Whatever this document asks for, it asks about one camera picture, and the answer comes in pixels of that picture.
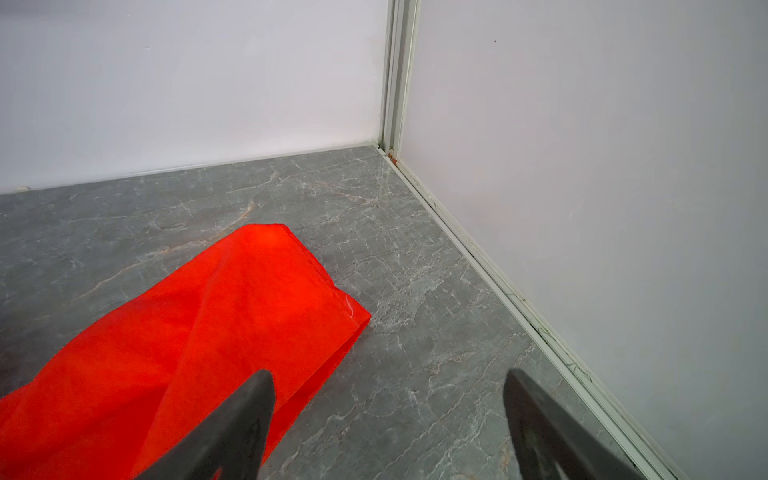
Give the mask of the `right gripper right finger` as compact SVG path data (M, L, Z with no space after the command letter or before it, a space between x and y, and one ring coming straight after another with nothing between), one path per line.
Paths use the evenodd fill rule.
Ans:
M503 403L524 479L639 479L526 372L511 369Z

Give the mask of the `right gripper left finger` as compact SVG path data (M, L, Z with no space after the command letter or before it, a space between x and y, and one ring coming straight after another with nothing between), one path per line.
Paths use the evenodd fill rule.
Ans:
M275 408L272 375L254 373L140 479L255 479Z

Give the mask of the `rainbow red kids jacket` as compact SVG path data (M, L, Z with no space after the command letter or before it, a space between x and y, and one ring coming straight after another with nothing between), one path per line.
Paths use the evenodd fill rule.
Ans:
M1 475L132 479L261 370L273 451L370 318L287 226L241 227L3 397Z

